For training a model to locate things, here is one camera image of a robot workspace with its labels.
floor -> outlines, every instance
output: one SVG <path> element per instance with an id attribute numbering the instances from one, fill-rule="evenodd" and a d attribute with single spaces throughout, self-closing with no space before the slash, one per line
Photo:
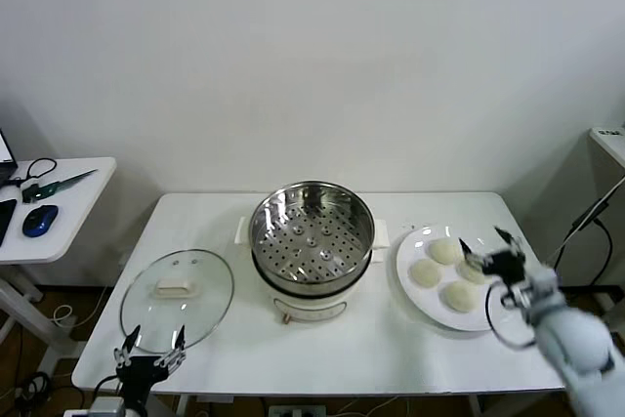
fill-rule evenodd
<path id="1" fill-rule="evenodd" d="M 51 316 L 54 309 L 58 305 L 70 304 L 74 308 L 74 314 L 80 319 L 87 317 L 96 305 L 100 292 L 97 290 L 44 290 L 44 299 L 37 304 L 37 308 L 47 316 Z M 84 325 L 71 331 L 71 337 L 75 340 L 87 340 L 97 318 L 104 308 L 105 300 L 108 293 L 104 295 L 104 301 L 98 308 L 97 314 L 86 322 Z M 592 311 L 598 311 L 597 304 L 591 297 L 578 297 L 575 302 L 579 308 Z M 0 322 L 4 321 L 6 316 L 0 312 Z M 29 374 L 36 371 L 37 365 L 45 352 L 44 344 L 35 338 L 28 331 L 21 331 L 20 326 L 15 326 L 8 338 L 0 347 L 0 417 L 10 417 L 17 415 L 10 409 L 14 404 L 14 393 L 10 389 L 14 388 L 17 383 L 24 380 Z M 53 391 L 49 400 L 37 407 L 33 412 L 33 416 L 58 416 L 63 415 L 67 409 L 88 408 L 92 402 L 90 392 L 85 392 L 84 403 L 83 396 L 79 390 L 71 388 L 69 374 L 75 365 L 73 360 L 62 361 L 55 372 L 52 379 Z M 160 396 L 161 400 L 168 406 L 174 408 L 177 398 L 175 396 Z M 496 402 L 501 396 L 483 396 L 483 402 L 486 408 Z M 267 410 L 272 405 L 284 405 L 289 403 L 301 404 L 322 404 L 327 408 L 328 415 L 338 413 L 347 404 L 352 402 L 351 398 L 327 398 L 319 397 L 292 397 L 292 398 L 259 398 L 259 397 L 241 397 L 237 398 L 234 403 L 198 403 L 192 399 L 187 407 L 187 416 L 189 417 L 206 417 L 207 414 L 213 417 L 262 417 L 267 415 Z M 375 397 L 358 399 L 349 408 L 344 409 L 345 412 L 360 412 L 366 414 L 376 405 L 385 402 L 385 399 Z M 375 417 L 385 416 L 436 416 L 436 415 L 453 415 L 457 417 L 471 416 L 468 399 L 465 396 L 440 396 L 440 397 L 411 397 L 398 398 L 389 404 L 376 410 Z M 567 398 L 564 393 L 553 393 L 546 396 L 532 407 L 528 408 L 519 417 L 568 417 L 573 413 L 567 404 Z"/>

power cord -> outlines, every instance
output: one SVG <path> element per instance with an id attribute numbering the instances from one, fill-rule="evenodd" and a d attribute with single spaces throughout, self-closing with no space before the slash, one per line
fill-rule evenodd
<path id="1" fill-rule="evenodd" d="M 74 308 L 71 305 L 68 305 L 68 304 L 58 305 L 55 308 L 55 310 L 53 311 L 52 317 L 49 317 L 48 319 L 50 319 L 58 327 L 61 327 L 63 329 L 73 329 L 75 327 L 82 326 L 83 324 L 86 324 L 98 312 L 98 308 L 100 307 L 100 304 L 102 303 L 102 300 L 104 298 L 104 293 L 106 293 L 107 289 L 108 289 L 108 287 L 103 288 L 102 293 L 100 294 L 100 298 L 98 299 L 98 302 L 96 303 L 96 307 L 93 309 L 92 312 L 89 313 L 89 315 L 87 317 L 85 317 L 79 323 L 72 324 L 72 325 L 65 325 L 65 324 L 62 323 L 62 321 L 64 321 L 65 319 L 68 319 L 74 313 Z M 65 313 L 63 315 L 59 315 L 59 312 L 61 310 L 63 310 L 63 309 L 66 309 L 67 313 Z"/>
<path id="2" fill-rule="evenodd" d="M 84 407 L 85 394 L 79 388 L 76 388 L 73 385 L 53 388 L 52 380 L 46 373 L 43 373 L 41 371 L 32 373 L 25 380 L 23 380 L 21 384 L 16 386 L 18 396 L 15 399 L 14 405 L 6 410 L 0 417 L 6 417 L 12 412 L 16 411 L 18 412 L 18 415 L 29 415 L 35 409 L 41 407 L 48 400 L 50 400 L 53 393 L 65 389 L 72 389 L 78 392 L 80 394 L 80 404 L 78 405 L 78 407 Z"/>
<path id="3" fill-rule="evenodd" d="M 599 219 L 595 219 L 593 222 L 595 223 L 597 227 L 599 227 L 605 233 L 605 238 L 607 239 L 607 256 L 605 257 L 605 262 L 604 262 L 604 265 L 602 266 L 602 269 L 595 276 L 595 278 L 593 278 L 593 281 L 590 282 L 591 286 L 595 285 L 597 280 L 599 280 L 601 276 L 604 274 L 605 270 L 607 269 L 607 266 L 609 265 L 609 261 L 612 259 L 612 251 L 614 250 L 614 243 L 612 242 L 612 237 L 610 236 L 609 230 L 605 227 L 604 223 Z"/>
<path id="4" fill-rule="evenodd" d="M 42 161 L 47 161 L 51 163 L 52 165 L 46 165 L 44 166 L 44 168 L 40 168 L 40 171 L 35 172 L 36 174 L 33 175 L 32 174 L 33 168 L 35 167 L 35 165 L 37 165 L 37 163 L 41 163 Z M 47 175 L 51 171 L 54 171 L 55 168 L 57 168 L 57 165 L 58 165 L 57 160 L 55 160 L 54 158 L 48 158 L 48 157 L 37 158 L 36 160 L 32 161 L 28 165 L 25 178 L 13 178 L 12 180 L 7 180 L 4 183 L 2 183 L 0 188 L 3 188 L 4 186 L 15 186 L 16 188 L 20 188 L 21 185 L 23 185 L 26 181 L 41 178 L 42 176 Z"/>
<path id="5" fill-rule="evenodd" d="M 569 417 L 576 417 L 573 411 L 571 410 L 568 401 L 566 399 L 561 398 L 561 393 L 549 393 L 548 396 L 549 396 L 549 399 L 554 400 L 561 406 L 562 410 L 566 412 L 566 415 L 568 415 Z"/>
<path id="6" fill-rule="evenodd" d="M 490 327 L 490 330 L 495 335 L 497 340 L 501 342 L 504 346 L 508 347 L 509 349 L 512 349 L 514 351 L 524 351 L 525 349 L 534 347 L 536 345 L 536 338 L 532 339 L 531 341 L 525 342 L 524 344 L 517 344 L 503 337 L 501 334 L 499 334 L 499 332 L 497 332 L 497 329 L 495 329 L 495 325 L 492 323 L 492 319 L 490 318 L 490 294 L 492 293 L 493 289 L 498 286 L 504 286 L 504 282 L 502 282 L 501 280 L 498 280 L 496 282 L 491 283 L 488 286 L 488 291 L 486 292 L 485 309 L 486 309 L 486 321 L 488 321 L 488 327 Z"/>
<path id="7" fill-rule="evenodd" d="M 260 397 L 260 400 L 261 400 L 261 405 L 263 406 L 263 417 L 268 417 L 269 413 L 267 409 L 267 401 L 262 396 Z"/>
<path id="8" fill-rule="evenodd" d="M 393 402 L 394 400 L 399 399 L 399 396 L 395 396 L 395 397 L 391 397 L 388 400 L 385 400 L 384 402 L 382 402 L 379 405 L 376 405 L 374 408 L 372 408 L 369 412 L 367 412 L 366 414 L 363 414 L 362 412 L 343 412 L 343 413 L 337 413 L 334 415 L 329 415 L 328 417 L 345 417 L 347 415 L 357 415 L 358 417 L 371 417 L 371 415 L 378 409 L 381 409 L 382 407 L 390 404 L 391 402 Z M 341 410 L 343 409 L 347 409 L 348 407 L 350 407 L 353 403 L 355 403 L 355 400 L 353 400 L 352 402 L 350 402 L 349 404 L 347 404 L 346 406 L 344 406 Z M 406 416 L 408 415 L 408 412 L 410 410 L 410 405 L 407 404 L 406 406 Z"/>
<path id="9" fill-rule="evenodd" d="M 567 239 L 574 231 L 575 231 L 575 228 L 570 229 L 568 233 L 566 234 L 566 236 L 564 237 L 564 239 Z M 564 249 L 566 249 L 566 246 L 563 246 L 562 248 L 560 248 L 560 253 L 558 254 L 558 258 L 556 259 L 556 263 L 554 264 L 554 271 L 558 270 L 560 261 L 563 259 Z"/>
<path id="10" fill-rule="evenodd" d="M 352 405 L 356 404 L 357 402 L 358 402 L 358 399 L 354 399 L 352 402 L 348 402 L 337 411 L 337 414 L 344 412 L 345 410 L 347 410 L 349 407 L 352 407 Z"/>
<path id="11" fill-rule="evenodd" d="M 16 371 L 15 371 L 14 379 L 13 379 L 13 387 L 11 389 L 5 391 L 0 396 L 0 400 L 4 399 L 5 397 L 9 396 L 10 394 L 15 394 L 15 390 L 18 387 L 18 379 L 20 378 L 21 353 L 22 353 L 22 349 L 23 349 L 23 326 L 21 324 L 18 324 L 18 328 L 19 328 L 19 334 L 20 334 L 20 346 L 18 348 L 18 362 L 16 364 Z"/>
<path id="12" fill-rule="evenodd" d="M 92 400 L 96 400 L 96 397 L 98 397 L 98 393 L 100 392 L 100 388 L 102 387 L 104 383 L 108 383 L 109 381 L 113 381 L 116 379 L 117 379 L 117 375 L 109 375 L 106 378 L 102 378 L 102 380 L 100 380 L 100 382 L 94 388 Z"/>
<path id="13" fill-rule="evenodd" d="M 560 253 L 563 248 L 566 246 L 568 241 L 577 234 L 578 231 L 586 228 L 588 224 L 590 224 L 594 219 L 599 217 L 603 210 L 607 208 L 607 202 L 614 195 L 617 189 L 621 187 L 621 185 L 625 183 L 625 176 L 621 178 L 618 183 L 616 183 L 601 199 L 597 201 L 592 208 L 588 209 L 581 217 L 579 217 L 575 222 L 573 222 L 573 229 L 568 232 L 568 235 L 562 242 L 558 248 L 547 258 L 547 261 L 551 260 L 556 254 Z"/>

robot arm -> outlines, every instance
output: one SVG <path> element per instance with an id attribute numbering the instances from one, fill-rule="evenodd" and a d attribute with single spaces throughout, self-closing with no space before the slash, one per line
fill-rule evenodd
<path id="1" fill-rule="evenodd" d="M 569 307 L 554 270 L 527 268 L 520 241 L 496 230 L 509 248 L 480 256 L 460 240 L 467 263 L 501 277 L 507 287 L 502 302 L 519 308 L 534 329 L 538 349 L 564 381 L 578 416 L 625 414 L 625 361 L 607 327 L 596 316 Z"/>
<path id="2" fill-rule="evenodd" d="M 115 373 L 121 383 L 121 397 L 96 397 L 87 416 L 147 417 L 147 399 L 156 383 L 165 381 L 187 357 L 185 327 L 174 343 L 174 348 L 162 355 L 133 355 L 140 326 L 124 340 L 121 349 L 113 351 L 117 367 Z"/>

white side table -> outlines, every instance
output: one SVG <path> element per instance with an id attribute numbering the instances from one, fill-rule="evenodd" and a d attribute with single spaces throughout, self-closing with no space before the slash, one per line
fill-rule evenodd
<path id="1" fill-rule="evenodd" d="M 14 177 L 24 177 L 29 164 L 30 161 L 20 162 Z M 14 198 L 18 201 L 0 246 L 0 309 L 10 316 L 0 329 L 0 340 L 4 340 L 15 321 L 22 324 L 50 346 L 39 368 L 49 375 L 52 375 L 58 359 L 78 357 L 84 344 L 71 340 L 68 329 L 57 327 L 30 304 L 30 301 L 41 300 L 42 293 L 22 274 L 19 266 L 52 263 L 65 254 L 103 192 L 115 166 L 115 159 L 109 157 L 58 160 L 58 166 L 52 173 L 37 180 L 40 186 L 62 181 L 92 169 L 98 171 L 74 187 L 35 204 L 21 203 L 20 188 L 0 189 L 0 200 Z M 31 182 L 25 183 L 22 188 L 27 188 L 29 184 Z M 24 218 L 32 209 L 45 204 L 59 206 L 59 215 L 50 230 L 38 238 L 24 236 L 21 232 Z"/>

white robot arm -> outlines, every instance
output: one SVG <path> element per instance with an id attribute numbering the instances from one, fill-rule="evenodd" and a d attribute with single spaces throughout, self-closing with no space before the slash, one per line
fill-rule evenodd
<path id="1" fill-rule="evenodd" d="M 569 307 L 554 270 L 526 269 L 520 241 L 497 232 L 510 248 L 486 256 L 472 253 L 460 240 L 467 263 L 501 277 L 507 287 L 502 302 L 519 308 L 534 329 L 536 346 L 561 376 L 579 417 L 625 415 L 625 360 L 607 327 L 596 316 Z M 490 321 L 488 303 L 486 312 Z"/>

